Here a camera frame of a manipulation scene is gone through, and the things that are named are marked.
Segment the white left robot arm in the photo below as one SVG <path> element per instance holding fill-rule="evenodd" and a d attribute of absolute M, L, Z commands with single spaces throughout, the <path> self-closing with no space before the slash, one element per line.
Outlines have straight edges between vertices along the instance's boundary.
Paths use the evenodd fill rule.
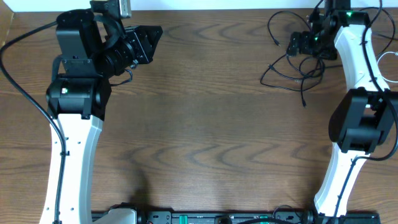
<path fill-rule="evenodd" d="M 57 17 L 61 55 L 46 91 L 54 122 L 49 182 L 41 223 L 91 223 L 91 185 L 97 143 L 113 85 L 110 78 L 151 63 L 161 26 L 124 27 L 105 9 Z"/>

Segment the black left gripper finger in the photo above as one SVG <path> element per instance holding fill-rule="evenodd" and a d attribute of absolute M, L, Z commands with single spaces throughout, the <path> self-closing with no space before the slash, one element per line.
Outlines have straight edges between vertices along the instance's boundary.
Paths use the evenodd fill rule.
<path fill-rule="evenodd" d="M 138 26 L 137 29 L 149 39 L 160 39 L 163 34 L 161 26 Z"/>
<path fill-rule="evenodd" d="M 148 42 L 149 42 L 149 48 L 147 50 L 147 55 L 149 58 L 152 58 L 155 54 L 155 49 L 157 47 L 157 44 L 159 43 L 159 40 L 162 36 L 161 32 L 150 32 L 148 34 Z"/>

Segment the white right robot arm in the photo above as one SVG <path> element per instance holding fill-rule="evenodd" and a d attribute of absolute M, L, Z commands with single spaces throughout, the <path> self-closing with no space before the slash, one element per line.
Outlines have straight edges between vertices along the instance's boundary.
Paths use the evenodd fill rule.
<path fill-rule="evenodd" d="M 347 93 L 330 118 L 328 134 L 333 149 L 315 208 L 303 213 L 301 223 L 380 223 L 373 212 L 347 212 L 349 195 L 366 161 L 397 126 L 397 92 L 381 77 L 371 42 L 371 20 L 354 11 L 350 1 L 325 2 L 315 8 L 310 31 L 294 32 L 286 56 L 307 54 L 319 59 L 341 59 Z"/>

